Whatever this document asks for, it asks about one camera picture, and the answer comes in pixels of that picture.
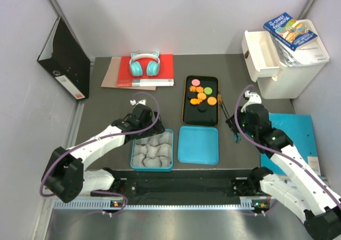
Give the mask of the orange fish cookie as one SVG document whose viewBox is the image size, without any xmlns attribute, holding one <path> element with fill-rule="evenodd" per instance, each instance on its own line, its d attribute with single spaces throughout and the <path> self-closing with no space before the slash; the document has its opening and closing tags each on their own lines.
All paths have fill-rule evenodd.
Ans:
<svg viewBox="0 0 341 240">
<path fill-rule="evenodd" d="M 192 98 L 192 99 L 190 99 L 190 103 L 191 103 L 192 105 L 199 105 L 201 102 L 202 102 L 202 101 L 199 100 L 199 99 L 197 99 L 197 98 Z"/>
</svg>

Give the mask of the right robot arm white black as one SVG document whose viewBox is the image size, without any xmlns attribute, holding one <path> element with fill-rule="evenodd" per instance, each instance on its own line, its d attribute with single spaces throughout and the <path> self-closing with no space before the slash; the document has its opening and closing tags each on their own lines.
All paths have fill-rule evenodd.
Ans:
<svg viewBox="0 0 341 240">
<path fill-rule="evenodd" d="M 275 128 L 270 114 L 256 92 L 241 95 L 246 103 L 236 105 L 229 115 L 219 96 L 217 102 L 226 123 L 238 142 L 243 136 L 288 176 L 287 183 L 267 167 L 256 167 L 249 174 L 249 190 L 255 195 L 267 194 L 289 209 L 304 225 L 313 239 L 335 239 L 340 236 L 340 195 L 330 189 L 304 161 L 294 142 Z"/>
</svg>

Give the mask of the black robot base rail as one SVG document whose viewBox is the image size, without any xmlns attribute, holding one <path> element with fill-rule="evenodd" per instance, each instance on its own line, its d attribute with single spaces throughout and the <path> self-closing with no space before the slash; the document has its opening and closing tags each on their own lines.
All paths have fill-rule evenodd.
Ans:
<svg viewBox="0 0 341 240">
<path fill-rule="evenodd" d="M 123 194 L 130 205 L 225 205 L 243 197 L 267 202 L 266 194 L 249 189 L 251 170 L 186 169 L 170 172 L 114 171 L 110 192 Z"/>
</svg>

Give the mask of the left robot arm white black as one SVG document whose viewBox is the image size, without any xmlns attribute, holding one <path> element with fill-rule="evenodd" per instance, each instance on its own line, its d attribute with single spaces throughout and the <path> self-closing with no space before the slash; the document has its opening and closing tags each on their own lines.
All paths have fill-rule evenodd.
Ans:
<svg viewBox="0 0 341 240">
<path fill-rule="evenodd" d="M 132 113 L 113 121 L 104 131 L 89 140 L 65 149 L 56 148 L 42 176 L 42 185 L 62 202 L 69 203 L 78 195 L 105 191 L 119 193 L 121 183 L 109 168 L 89 171 L 88 167 L 106 153 L 126 143 L 162 134 L 165 128 L 160 114 L 138 104 Z"/>
</svg>

